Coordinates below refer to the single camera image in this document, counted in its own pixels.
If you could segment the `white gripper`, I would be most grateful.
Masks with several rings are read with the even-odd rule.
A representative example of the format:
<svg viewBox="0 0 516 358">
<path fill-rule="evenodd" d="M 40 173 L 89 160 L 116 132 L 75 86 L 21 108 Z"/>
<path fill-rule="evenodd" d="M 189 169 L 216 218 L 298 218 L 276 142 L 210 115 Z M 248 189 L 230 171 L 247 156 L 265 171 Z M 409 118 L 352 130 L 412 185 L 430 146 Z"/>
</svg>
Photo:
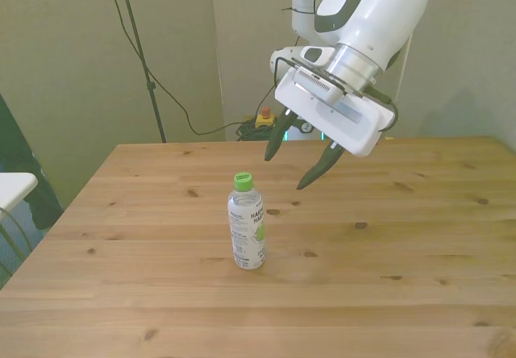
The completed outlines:
<svg viewBox="0 0 516 358">
<path fill-rule="evenodd" d="M 329 106 L 294 83 L 292 71 L 281 79 L 275 98 L 286 107 L 273 126 L 265 149 L 265 161 L 275 156 L 297 115 L 332 139 L 318 162 L 299 181 L 297 190 L 317 181 L 338 162 L 345 150 L 358 157 L 369 155 L 380 139 L 381 131 L 394 119 L 390 109 L 354 94 Z"/>
</svg>

